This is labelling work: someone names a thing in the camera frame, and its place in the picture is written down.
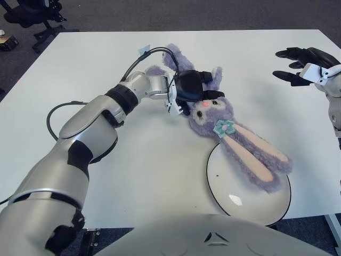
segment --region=white tag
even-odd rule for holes
[[[145,46],[144,48],[139,49],[139,54],[142,56],[145,52],[148,52],[150,50],[150,44]]]

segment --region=box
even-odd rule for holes
[[[10,51],[19,44],[14,36],[0,36],[0,50]]]

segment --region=teal bow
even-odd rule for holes
[[[218,122],[215,124],[213,128],[213,131],[219,136],[219,138],[222,138],[226,136],[227,134],[231,134],[236,131],[233,125],[234,125],[234,121],[218,120]]]

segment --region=rabbit ear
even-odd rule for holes
[[[184,55],[182,55],[180,49],[175,44],[168,44],[166,47],[174,53],[179,64],[180,72],[194,69],[194,65]],[[163,62],[168,68],[174,71],[176,70],[176,65],[174,64],[172,57],[168,53],[163,54]]]
[[[239,162],[242,171],[248,176],[251,183],[256,184],[268,193],[280,189],[279,177],[237,141],[230,136],[224,136],[221,138],[221,144]]]
[[[166,73],[166,71],[156,65],[153,65],[145,70],[145,74],[147,76],[163,76]]]
[[[235,139],[248,148],[272,172],[288,174],[292,171],[292,160],[281,151],[242,125],[235,123],[233,127],[236,130]]]
[[[212,79],[213,80],[211,82],[207,84],[203,84],[204,91],[207,91],[207,90],[218,91],[219,90],[220,82],[223,79],[223,69],[221,67],[215,67],[212,70]]]

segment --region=floor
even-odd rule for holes
[[[15,0],[7,1],[15,6]],[[160,30],[234,30],[234,29],[320,29],[341,47],[340,0],[61,0],[61,14],[67,28],[80,31],[160,31]],[[20,42],[11,52],[0,52],[0,87],[8,92],[37,59],[30,47],[32,34],[42,25],[23,29],[2,18],[0,29]],[[313,244],[332,255],[334,240],[324,217],[281,220],[277,229]],[[130,229],[106,229],[94,252],[119,238]],[[77,255],[77,240],[63,255]]]

